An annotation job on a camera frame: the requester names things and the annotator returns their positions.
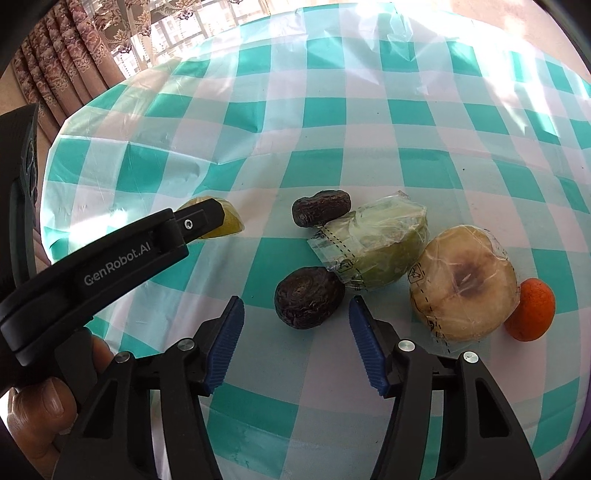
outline wrapped green fruit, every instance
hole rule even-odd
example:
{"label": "wrapped green fruit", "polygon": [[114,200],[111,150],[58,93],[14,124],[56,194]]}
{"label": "wrapped green fruit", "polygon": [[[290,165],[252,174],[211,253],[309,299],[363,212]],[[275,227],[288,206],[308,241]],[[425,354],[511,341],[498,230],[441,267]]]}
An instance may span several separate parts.
{"label": "wrapped green fruit", "polygon": [[416,262],[428,241],[427,209],[398,192],[332,220],[308,240],[346,286],[383,287]]}

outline wrapped pear slice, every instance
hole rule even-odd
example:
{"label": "wrapped pear slice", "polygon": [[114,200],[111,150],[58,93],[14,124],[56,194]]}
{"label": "wrapped pear slice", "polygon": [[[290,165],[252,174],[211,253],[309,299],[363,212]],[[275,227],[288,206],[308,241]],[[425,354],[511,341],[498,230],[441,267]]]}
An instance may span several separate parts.
{"label": "wrapped pear slice", "polygon": [[431,331],[452,342],[477,340],[519,303],[515,270],[487,231],[459,225],[429,242],[408,273],[411,304]]}
{"label": "wrapped pear slice", "polygon": [[224,212],[224,219],[222,226],[217,227],[215,230],[212,230],[205,235],[199,237],[199,240],[205,240],[207,238],[217,238],[219,236],[226,236],[226,235],[234,235],[236,233],[240,233],[244,230],[244,223],[242,223],[242,219],[238,215],[238,212],[234,208],[230,202],[225,199],[220,199],[217,197],[211,196],[203,196],[203,197],[195,197],[194,199],[189,200],[187,203],[182,205],[181,208],[185,208],[191,205],[195,205],[199,202],[204,202],[205,200],[215,199],[219,203],[222,204],[223,212]]}

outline table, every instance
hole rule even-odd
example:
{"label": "table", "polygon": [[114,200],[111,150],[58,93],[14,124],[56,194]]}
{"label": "table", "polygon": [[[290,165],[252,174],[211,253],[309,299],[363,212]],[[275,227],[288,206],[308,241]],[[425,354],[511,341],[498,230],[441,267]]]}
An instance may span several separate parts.
{"label": "table", "polygon": [[[431,237],[460,223],[487,228],[520,280],[539,277],[557,297],[540,340],[498,329],[472,346],[548,478],[589,385],[590,94],[532,45],[458,15],[342,4],[261,19],[141,72],[66,122],[48,161],[43,243],[56,261],[197,194],[230,200],[245,231],[191,244],[89,326],[114,350],[149,355],[240,295],[246,323],[226,382],[202,399],[224,478],[358,480],[369,478],[392,402],[369,385],[346,304],[313,330],[278,320],[277,283],[319,265],[291,204],[341,188],[355,208],[403,190],[427,206]],[[364,298],[401,336],[437,348],[411,316],[405,280]],[[435,395],[422,478],[434,473],[440,428]]]}

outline plastic wrap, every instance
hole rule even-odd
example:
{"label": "plastic wrap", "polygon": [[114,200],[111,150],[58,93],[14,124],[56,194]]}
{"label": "plastic wrap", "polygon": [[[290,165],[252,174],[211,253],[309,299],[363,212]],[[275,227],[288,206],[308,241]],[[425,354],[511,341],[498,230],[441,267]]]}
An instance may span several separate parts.
{"label": "plastic wrap", "polygon": [[431,240],[408,280],[419,318],[446,341],[488,335],[519,303],[517,276],[505,250],[490,232],[471,225]]}
{"label": "plastic wrap", "polygon": [[244,230],[244,223],[243,223],[242,219],[240,218],[240,215],[238,215],[238,212],[234,208],[234,205],[232,205],[230,202],[228,202],[225,199],[211,197],[209,195],[202,196],[202,197],[195,197],[195,198],[189,200],[187,203],[183,204],[179,208],[179,210],[181,208],[185,208],[190,205],[195,205],[196,203],[203,202],[204,200],[208,200],[208,199],[215,199],[219,203],[222,204],[225,217],[223,219],[222,226],[219,226],[215,230],[212,230],[211,232],[200,236],[199,240],[205,240],[207,238],[217,238],[219,236],[235,235],[236,233],[240,233]]}
{"label": "plastic wrap", "polygon": [[427,209],[398,192],[327,223],[308,243],[346,286],[361,290],[398,280],[427,241]]}

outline lemon slice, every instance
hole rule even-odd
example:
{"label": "lemon slice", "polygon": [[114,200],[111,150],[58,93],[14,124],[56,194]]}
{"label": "lemon slice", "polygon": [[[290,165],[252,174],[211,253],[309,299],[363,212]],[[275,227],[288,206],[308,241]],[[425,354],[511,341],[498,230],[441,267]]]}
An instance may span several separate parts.
{"label": "lemon slice", "polygon": [[217,197],[211,196],[203,196],[203,197],[195,197],[194,199],[189,200],[187,203],[182,205],[180,209],[189,207],[191,205],[195,205],[199,202],[204,202],[205,200],[215,199],[217,202],[222,204],[223,212],[224,212],[224,219],[222,226],[217,227],[215,230],[212,230],[209,233],[206,233],[203,236],[199,237],[199,240],[205,240],[207,238],[218,238],[220,236],[227,236],[227,235],[235,235],[236,233],[240,233],[244,230],[244,223],[240,219],[238,212],[234,208],[230,202],[225,199],[220,199]]}

